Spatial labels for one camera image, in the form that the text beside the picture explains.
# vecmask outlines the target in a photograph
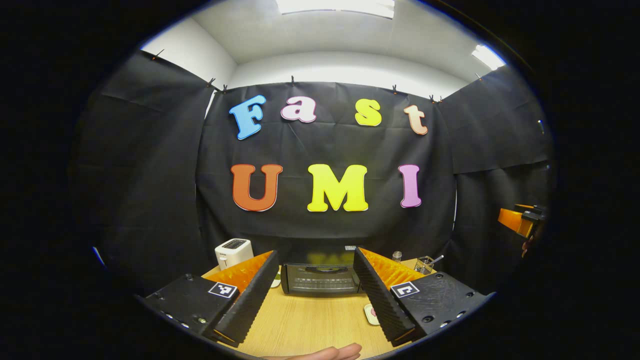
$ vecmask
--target white wall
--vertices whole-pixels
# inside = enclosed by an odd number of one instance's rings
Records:
[[[291,81],[328,81],[378,86],[422,97],[444,99],[468,84],[468,81],[418,63],[389,56],[313,52],[264,58],[238,65],[229,88],[285,83]]]
[[[229,84],[236,62],[204,28],[192,18],[174,25],[146,43],[142,50],[186,69],[214,85]]]

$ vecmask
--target white toaster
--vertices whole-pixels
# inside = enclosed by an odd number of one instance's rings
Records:
[[[231,239],[215,249],[220,270],[240,264],[253,257],[251,242],[246,239]]]

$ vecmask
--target human hand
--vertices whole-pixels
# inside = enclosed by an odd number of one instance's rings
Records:
[[[296,356],[263,356],[266,360],[355,360],[360,357],[362,346],[353,343],[343,348],[328,347],[320,351]]]

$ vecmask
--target small plate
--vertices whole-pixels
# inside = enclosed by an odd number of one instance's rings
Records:
[[[369,324],[380,325],[380,322],[378,321],[378,316],[376,315],[376,312],[374,311],[373,306],[371,304],[367,304],[364,306],[364,315],[367,315],[367,321],[369,322]]]
[[[271,283],[271,287],[276,288],[278,285],[280,285],[280,272],[278,272],[278,275],[276,275],[275,280],[273,280],[273,282]]]

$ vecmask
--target wooden table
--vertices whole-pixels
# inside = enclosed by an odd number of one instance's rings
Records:
[[[415,262],[410,259],[402,264],[413,268]],[[219,271],[216,266],[203,277]],[[257,357],[293,356],[358,343],[362,345],[359,359],[366,359],[409,344],[393,347],[379,325],[369,324],[364,306],[370,303],[366,294],[298,297],[286,295],[281,286],[271,288],[236,350]]]

